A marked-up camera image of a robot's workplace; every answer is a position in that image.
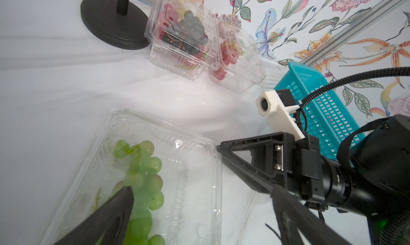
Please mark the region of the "clear clamshell container front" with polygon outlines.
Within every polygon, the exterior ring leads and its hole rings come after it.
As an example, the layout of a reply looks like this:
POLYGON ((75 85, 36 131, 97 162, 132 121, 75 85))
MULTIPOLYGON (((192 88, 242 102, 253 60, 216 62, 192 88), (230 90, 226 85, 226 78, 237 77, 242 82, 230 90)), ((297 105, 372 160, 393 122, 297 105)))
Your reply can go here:
POLYGON ((145 37, 151 63, 184 78, 220 67, 216 17, 194 0, 154 0, 145 37))

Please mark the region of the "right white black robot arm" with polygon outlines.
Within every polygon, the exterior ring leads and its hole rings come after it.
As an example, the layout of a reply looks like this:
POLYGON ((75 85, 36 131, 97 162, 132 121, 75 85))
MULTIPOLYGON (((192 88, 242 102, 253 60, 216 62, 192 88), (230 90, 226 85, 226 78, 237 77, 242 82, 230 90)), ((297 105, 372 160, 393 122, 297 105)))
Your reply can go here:
POLYGON ((257 99, 277 133, 222 142, 223 163, 251 189, 269 194, 284 245, 344 245, 322 213, 365 216, 374 245, 397 245, 410 228, 410 119, 394 115, 369 122, 344 138, 330 160, 307 132, 304 107, 343 85, 370 78, 408 76, 408 67, 371 70, 318 88, 297 103, 288 89, 257 99))

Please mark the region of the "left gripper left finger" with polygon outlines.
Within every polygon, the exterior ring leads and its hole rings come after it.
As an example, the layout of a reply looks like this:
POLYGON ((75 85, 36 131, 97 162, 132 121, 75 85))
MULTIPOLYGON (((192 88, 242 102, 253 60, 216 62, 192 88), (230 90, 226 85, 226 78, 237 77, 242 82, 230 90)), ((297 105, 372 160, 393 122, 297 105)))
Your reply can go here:
POLYGON ((121 245, 126 236, 133 208, 133 191, 123 187, 57 245, 121 245))

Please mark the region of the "red grape bunch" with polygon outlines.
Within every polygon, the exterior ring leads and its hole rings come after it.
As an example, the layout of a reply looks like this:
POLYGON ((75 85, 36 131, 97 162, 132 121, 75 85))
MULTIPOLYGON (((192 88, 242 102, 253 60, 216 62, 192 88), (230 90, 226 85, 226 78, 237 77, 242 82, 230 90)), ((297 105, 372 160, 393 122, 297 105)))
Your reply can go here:
POLYGON ((234 39, 224 40, 224 42, 220 45, 220 49, 220 68, 213 74, 214 78, 219 81, 225 78, 227 67, 236 64, 239 57, 243 53, 242 47, 234 39))
POLYGON ((179 20, 179 14, 171 4, 166 4, 159 13, 158 24, 160 28, 171 27, 179 20))

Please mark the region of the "green grape bunch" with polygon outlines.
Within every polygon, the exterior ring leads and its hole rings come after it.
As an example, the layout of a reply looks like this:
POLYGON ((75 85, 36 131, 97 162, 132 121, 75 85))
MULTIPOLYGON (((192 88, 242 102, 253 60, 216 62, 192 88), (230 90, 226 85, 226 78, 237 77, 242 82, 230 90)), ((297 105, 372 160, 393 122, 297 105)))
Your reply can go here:
POLYGON ((159 141, 142 140, 131 144, 125 139, 115 142, 111 167, 120 174, 117 181, 109 186, 109 192, 97 189, 91 212, 94 213, 123 187, 130 186, 133 191, 133 208, 123 245, 164 245, 160 234, 151 235, 154 227, 153 212, 165 203, 163 193, 164 145, 159 141))

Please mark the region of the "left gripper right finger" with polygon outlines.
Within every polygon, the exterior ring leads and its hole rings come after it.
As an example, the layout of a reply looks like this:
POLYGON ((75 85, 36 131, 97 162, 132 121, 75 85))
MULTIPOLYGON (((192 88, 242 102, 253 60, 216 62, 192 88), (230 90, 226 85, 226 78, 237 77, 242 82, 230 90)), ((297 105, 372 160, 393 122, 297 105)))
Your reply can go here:
POLYGON ((283 187, 274 185, 271 199, 283 245, 304 244, 300 234, 312 245, 349 244, 283 187))

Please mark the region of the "teal plastic mesh basket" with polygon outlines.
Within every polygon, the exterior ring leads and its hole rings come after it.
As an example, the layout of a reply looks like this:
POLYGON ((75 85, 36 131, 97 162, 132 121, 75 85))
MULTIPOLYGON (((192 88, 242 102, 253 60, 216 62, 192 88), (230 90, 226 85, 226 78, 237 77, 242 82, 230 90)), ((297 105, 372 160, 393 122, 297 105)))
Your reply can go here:
MULTIPOLYGON (((289 71, 275 89, 290 90, 296 101, 301 101, 314 90, 328 84, 313 67, 290 62, 288 68, 289 71)), ((309 102, 304 107, 304 112, 307 116, 307 133, 319 138, 323 156, 336 160, 340 143, 359 129, 359 125, 334 91, 326 92, 309 102)))

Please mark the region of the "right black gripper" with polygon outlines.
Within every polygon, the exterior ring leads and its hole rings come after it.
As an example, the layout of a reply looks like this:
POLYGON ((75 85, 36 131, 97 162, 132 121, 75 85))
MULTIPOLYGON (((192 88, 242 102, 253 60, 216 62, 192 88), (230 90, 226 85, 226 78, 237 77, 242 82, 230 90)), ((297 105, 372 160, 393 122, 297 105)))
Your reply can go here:
POLYGON ((270 194, 273 185, 279 185, 298 200, 337 208, 351 192, 347 172, 321 155, 314 136, 296 141, 292 134, 276 132, 223 141, 217 151, 223 163, 258 193, 270 194))

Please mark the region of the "clear clamshell container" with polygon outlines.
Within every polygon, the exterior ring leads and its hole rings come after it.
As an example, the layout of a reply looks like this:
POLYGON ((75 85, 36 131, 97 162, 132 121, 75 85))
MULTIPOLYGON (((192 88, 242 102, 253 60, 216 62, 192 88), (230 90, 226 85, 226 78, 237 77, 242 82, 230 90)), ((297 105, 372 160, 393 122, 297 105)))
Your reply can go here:
POLYGON ((220 67, 216 17, 194 0, 154 0, 145 37, 151 63, 184 78, 220 67))
POLYGON ((267 75, 255 39, 241 28, 237 16, 224 14, 216 21, 220 67, 210 73, 211 81, 236 93, 261 88, 267 75))
POLYGON ((221 182, 213 141, 117 109, 80 162, 40 244, 54 244, 129 186, 134 205, 126 244, 219 245, 221 182))

